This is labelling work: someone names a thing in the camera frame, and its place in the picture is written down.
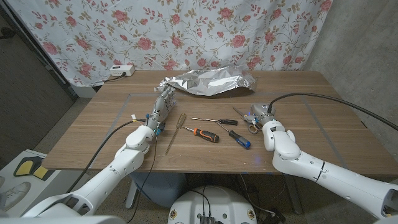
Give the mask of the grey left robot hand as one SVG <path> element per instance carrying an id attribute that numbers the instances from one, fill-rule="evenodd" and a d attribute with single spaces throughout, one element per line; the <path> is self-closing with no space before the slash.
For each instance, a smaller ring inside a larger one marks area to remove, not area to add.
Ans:
<path id="1" fill-rule="evenodd" d="M 152 112 L 146 122 L 146 126 L 156 131 L 158 125 L 163 122 L 172 110 L 174 101 L 175 88 L 168 86 L 163 90 L 156 99 Z"/>

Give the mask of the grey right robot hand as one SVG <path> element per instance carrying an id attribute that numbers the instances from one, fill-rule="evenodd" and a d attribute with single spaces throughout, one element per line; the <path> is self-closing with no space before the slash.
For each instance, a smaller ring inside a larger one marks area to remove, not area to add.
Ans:
<path id="1" fill-rule="evenodd" d="M 254 103 L 251 105 L 251 114 L 244 115 L 244 120 L 249 124 L 264 125 L 267 122 L 274 120 L 275 109 L 268 112 L 269 104 Z"/>

